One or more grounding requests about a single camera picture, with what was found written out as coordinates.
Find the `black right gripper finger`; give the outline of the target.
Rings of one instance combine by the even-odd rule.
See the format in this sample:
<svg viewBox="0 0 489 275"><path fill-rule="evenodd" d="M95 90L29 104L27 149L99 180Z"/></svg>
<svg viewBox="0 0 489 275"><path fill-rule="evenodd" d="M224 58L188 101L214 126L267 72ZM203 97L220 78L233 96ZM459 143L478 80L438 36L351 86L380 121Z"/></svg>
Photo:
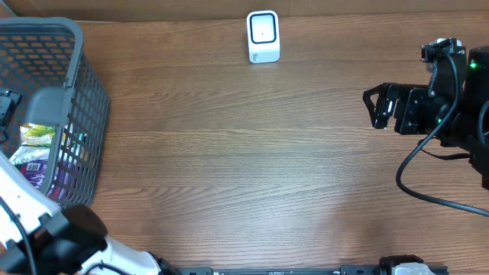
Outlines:
<svg viewBox="0 0 489 275"><path fill-rule="evenodd" d="M401 115L411 85L385 82L364 92L363 100L370 115Z"/></svg>
<svg viewBox="0 0 489 275"><path fill-rule="evenodd" d="M374 110L371 114L372 126L376 129L385 129L388 121L394 114L396 99L387 99L379 97L374 104Z"/></svg>

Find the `green tea drink carton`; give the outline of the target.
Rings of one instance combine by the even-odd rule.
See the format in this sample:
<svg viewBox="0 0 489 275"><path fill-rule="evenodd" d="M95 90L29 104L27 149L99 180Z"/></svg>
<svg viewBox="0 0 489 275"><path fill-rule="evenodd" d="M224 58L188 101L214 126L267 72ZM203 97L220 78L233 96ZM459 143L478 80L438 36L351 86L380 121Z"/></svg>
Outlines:
<svg viewBox="0 0 489 275"><path fill-rule="evenodd" d="M55 128L27 123L20 126L20 132L22 145L49 147L55 135Z"/></svg>

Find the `purple pad package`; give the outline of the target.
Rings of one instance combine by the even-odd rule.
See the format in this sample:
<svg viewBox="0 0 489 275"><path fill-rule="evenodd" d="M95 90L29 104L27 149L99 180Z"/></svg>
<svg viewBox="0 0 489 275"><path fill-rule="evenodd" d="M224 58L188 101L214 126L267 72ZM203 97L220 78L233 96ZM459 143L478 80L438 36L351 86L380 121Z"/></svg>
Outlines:
<svg viewBox="0 0 489 275"><path fill-rule="evenodd" d="M47 160L33 160L21 167L21 173L35 188L39 189L47 173Z"/></svg>

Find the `white tube gold cap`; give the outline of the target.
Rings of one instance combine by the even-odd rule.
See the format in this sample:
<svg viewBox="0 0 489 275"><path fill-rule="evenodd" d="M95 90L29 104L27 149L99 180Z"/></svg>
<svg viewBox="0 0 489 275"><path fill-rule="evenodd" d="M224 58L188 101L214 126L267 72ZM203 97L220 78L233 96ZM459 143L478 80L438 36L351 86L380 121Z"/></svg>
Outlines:
<svg viewBox="0 0 489 275"><path fill-rule="evenodd" d="M12 154L9 161L14 165L21 165L35 160L46 160L49 154L49 147L21 146Z"/></svg>

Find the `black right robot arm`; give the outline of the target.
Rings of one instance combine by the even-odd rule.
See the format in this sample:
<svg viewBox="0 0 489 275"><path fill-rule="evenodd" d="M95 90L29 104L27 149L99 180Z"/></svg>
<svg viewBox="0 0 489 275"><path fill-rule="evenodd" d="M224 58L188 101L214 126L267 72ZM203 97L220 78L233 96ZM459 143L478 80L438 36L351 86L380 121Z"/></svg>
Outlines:
<svg viewBox="0 0 489 275"><path fill-rule="evenodd" d="M427 85L385 82L364 92L371 124L385 129L396 119L401 135L428 134L443 147L460 147L488 188L488 48L467 51L451 39L421 47L421 60L432 65Z"/></svg>

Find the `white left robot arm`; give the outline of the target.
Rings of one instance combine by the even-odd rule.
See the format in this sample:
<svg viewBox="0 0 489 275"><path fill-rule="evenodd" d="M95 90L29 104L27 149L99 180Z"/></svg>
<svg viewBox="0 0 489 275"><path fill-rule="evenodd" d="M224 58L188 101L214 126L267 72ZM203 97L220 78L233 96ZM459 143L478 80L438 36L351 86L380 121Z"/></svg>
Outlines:
<svg viewBox="0 0 489 275"><path fill-rule="evenodd" d="M99 171L108 111L84 115L73 91L42 88L49 102L63 101L67 121L57 127L48 176L69 180L66 191L76 204L66 209L35 189L6 156L1 157L1 256L6 273L175 274L163 258L136 251L108 234L102 220L83 204L82 191Z"/></svg>

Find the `white barcode scanner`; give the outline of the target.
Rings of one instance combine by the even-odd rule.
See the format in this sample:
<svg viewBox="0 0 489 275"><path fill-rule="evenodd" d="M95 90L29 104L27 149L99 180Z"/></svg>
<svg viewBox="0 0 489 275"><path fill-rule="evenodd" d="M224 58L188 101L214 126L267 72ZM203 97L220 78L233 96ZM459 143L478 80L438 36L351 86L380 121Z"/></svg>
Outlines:
<svg viewBox="0 0 489 275"><path fill-rule="evenodd" d="M279 17L275 11L253 11L246 18L248 56L251 63L274 63L280 59Z"/></svg>

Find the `grey plastic shopping basket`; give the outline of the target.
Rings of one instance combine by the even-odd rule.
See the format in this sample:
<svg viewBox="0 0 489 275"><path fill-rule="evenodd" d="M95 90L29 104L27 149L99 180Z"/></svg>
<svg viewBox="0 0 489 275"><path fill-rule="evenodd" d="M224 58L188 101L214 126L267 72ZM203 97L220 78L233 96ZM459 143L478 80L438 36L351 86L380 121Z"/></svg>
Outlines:
<svg viewBox="0 0 489 275"><path fill-rule="evenodd" d="M1 119L1 152L21 145L21 126L54 132L36 189L60 207L90 205L102 159L110 100L68 18L1 20L1 98L16 102Z"/></svg>

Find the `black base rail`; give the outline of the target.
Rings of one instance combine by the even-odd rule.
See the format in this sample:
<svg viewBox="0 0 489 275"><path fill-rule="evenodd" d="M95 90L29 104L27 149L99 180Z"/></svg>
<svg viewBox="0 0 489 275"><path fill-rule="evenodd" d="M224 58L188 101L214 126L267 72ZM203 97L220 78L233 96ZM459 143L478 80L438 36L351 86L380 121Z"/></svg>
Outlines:
<svg viewBox="0 0 489 275"><path fill-rule="evenodd" d="M414 254L381 257L377 264L346 264L336 268L179 267L177 270L181 275L449 275L447 266L429 266Z"/></svg>

